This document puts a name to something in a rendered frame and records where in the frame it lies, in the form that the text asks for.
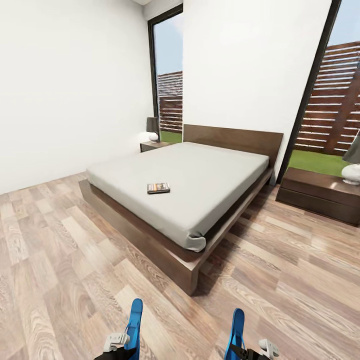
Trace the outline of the hardback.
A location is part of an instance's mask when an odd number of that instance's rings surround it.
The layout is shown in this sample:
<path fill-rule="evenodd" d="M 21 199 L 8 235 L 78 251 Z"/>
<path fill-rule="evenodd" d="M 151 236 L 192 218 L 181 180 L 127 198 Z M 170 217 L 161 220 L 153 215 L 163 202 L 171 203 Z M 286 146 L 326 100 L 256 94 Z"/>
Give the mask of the hardback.
<path fill-rule="evenodd" d="M 147 185 L 147 193 L 162 193 L 162 192 L 170 192 L 171 188 L 168 182 L 154 183 Z"/>

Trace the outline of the sandal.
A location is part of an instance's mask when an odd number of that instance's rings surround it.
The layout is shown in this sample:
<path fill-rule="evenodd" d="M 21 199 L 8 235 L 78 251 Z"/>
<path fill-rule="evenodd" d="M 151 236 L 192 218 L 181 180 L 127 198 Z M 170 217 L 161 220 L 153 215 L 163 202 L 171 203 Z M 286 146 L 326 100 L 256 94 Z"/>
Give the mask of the sandal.
<path fill-rule="evenodd" d="M 231 348 L 230 343 L 244 347 L 243 331 L 245 323 L 245 314 L 241 308 L 236 308 L 233 313 L 232 327 L 229 342 L 225 352 L 224 360 L 242 360 Z"/>
<path fill-rule="evenodd" d="M 141 328 L 141 319 L 143 312 L 143 300 L 141 298 L 136 298 L 133 300 L 129 323 L 127 325 L 126 333 L 130 336 L 128 344 L 124 344 L 125 350 L 130 350 L 136 348 L 136 353 L 129 360 L 139 360 L 140 359 L 140 328 Z"/>

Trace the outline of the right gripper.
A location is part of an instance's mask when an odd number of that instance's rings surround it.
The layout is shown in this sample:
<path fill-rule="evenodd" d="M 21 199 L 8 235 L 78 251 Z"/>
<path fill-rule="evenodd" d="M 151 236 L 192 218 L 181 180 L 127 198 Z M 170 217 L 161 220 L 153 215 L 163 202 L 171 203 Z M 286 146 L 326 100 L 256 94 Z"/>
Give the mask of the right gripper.
<path fill-rule="evenodd" d="M 239 347 L 235 344 L 230 343 L 229 347 L 241 358 L 241 360 L 271 360 L 265 355 L 261 355 L 251 348 L 247 350 L 244 347 Z"/>

